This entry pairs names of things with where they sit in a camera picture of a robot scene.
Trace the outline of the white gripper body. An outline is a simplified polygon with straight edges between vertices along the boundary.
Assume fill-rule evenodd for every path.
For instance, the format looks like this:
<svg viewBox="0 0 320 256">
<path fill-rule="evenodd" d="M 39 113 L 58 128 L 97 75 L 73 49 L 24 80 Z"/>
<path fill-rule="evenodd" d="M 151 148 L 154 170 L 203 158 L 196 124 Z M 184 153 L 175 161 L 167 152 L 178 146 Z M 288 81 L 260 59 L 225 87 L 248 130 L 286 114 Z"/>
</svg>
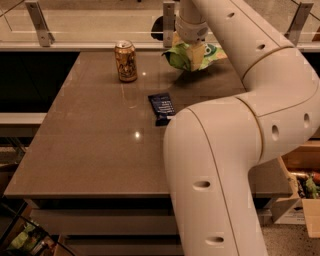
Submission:
<svg viewBox="0 0 320 256">
<path fill-rule="evenodd" d="M 176 18 L 175 28 L 181 40 L 188 44 L 203 41 L 208 34 L 206 22 L 192 24 L 184 21 L 180 16 Z"/>
</svg>

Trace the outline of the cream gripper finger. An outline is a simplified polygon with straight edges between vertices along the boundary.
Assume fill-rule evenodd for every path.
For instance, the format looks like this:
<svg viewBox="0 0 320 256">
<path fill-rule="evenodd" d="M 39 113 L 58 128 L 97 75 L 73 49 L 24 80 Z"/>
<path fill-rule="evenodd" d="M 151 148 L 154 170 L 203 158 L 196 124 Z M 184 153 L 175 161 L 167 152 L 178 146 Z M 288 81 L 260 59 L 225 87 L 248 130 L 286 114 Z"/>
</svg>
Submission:
<svg viewBox="0 0 320 256">
<path fill-rule="evenodd" d="M 191 44 L 186 50 L 186 53 L 190 60 L 191 70 L 198 70 L 204 58 L 205 45 L 203 43 Z"/>
<path fill-rule="evenodd" d="M 183 40 L 180 38 L 179 34 L 177 32 L 173 33 L 173 39 L 172 39 L 172 45 L 176 46 L 179 44 L 182 44 Z"/>
</svg>

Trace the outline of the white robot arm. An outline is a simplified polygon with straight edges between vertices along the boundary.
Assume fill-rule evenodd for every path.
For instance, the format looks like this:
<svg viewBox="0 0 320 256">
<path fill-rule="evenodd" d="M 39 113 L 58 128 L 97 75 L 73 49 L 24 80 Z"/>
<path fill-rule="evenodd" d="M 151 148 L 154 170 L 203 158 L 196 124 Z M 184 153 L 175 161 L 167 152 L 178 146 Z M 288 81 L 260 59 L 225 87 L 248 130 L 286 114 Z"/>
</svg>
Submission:
<svg viewBox="0 0 320 256">
<path fill-rule="evenodd" d="M 177 113 L 164 162 L 185 256 L 268 256 L 249 170 L 320 126 L 319 78 L 302 53 L 244 0 L 181 0 L 180 38 L 212 32 L 245 88 Z"/>
</svg>

